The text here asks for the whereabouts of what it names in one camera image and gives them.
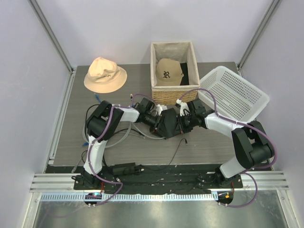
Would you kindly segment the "dark grey network switch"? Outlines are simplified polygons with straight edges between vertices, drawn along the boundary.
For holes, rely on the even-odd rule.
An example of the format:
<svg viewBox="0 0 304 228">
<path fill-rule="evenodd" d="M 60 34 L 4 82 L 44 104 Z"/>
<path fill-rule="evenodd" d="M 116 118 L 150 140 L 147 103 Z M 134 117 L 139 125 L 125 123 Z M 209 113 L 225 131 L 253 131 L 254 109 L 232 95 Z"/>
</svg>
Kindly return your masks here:
<svg viewBox="0 0 304 228">
<path fill-rule="evenodd" d="M 181 134 L 181 127 L 177 116 L 174 108 L 169 108 L 161 112 L 159 130 L 162 137 L 169 139 Z"/>
</svg>

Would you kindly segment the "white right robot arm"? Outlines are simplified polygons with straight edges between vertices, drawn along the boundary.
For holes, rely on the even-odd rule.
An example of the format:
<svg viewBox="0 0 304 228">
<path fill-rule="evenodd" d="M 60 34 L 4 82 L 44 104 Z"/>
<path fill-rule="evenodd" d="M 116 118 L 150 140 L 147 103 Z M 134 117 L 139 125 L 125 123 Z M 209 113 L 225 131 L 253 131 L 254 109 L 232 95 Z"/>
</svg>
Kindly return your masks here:
<svg viewBox="0 0 304 228">
<path fill-rule="evenodd" d="M 183 131 L 186 127 L 203 127 L 229 137 L 233 142 L 235 155 L 215 169 L 214 181 L 224 188 L 232 179 L 252 168 L 264 169 L 266 160 L 276 157 L 276 149 L 258 121 L 240 122 L 220 115 L 217 110 L 206 110 L 199 99 L 191 102 L 176 101 L 180 109 Z"/>
</svg>

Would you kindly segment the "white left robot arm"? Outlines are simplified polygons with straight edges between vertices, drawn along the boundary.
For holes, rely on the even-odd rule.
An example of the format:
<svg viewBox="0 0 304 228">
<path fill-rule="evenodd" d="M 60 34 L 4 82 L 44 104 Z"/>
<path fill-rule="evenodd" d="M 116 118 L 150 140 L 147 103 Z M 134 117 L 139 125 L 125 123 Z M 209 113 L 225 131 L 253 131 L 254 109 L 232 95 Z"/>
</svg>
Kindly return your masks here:
<svg viewBox="0 0 304 228">
<path fill-rule="evenodd" d="M 85 121 L 85 135 L 88 140 L 86 162 L 80 184 L 95 190 L 101 184 L 98 175 L 102 170 L 102 158 L 109 139 L 114 135 L 120 122 L 144 123 L 154 127 L 162 112 L 161 105 L 155 105 L 149 99 L 143 98 L 140 103 L 130 106 L 111 104 L 102 101 Z"/>
</svg>

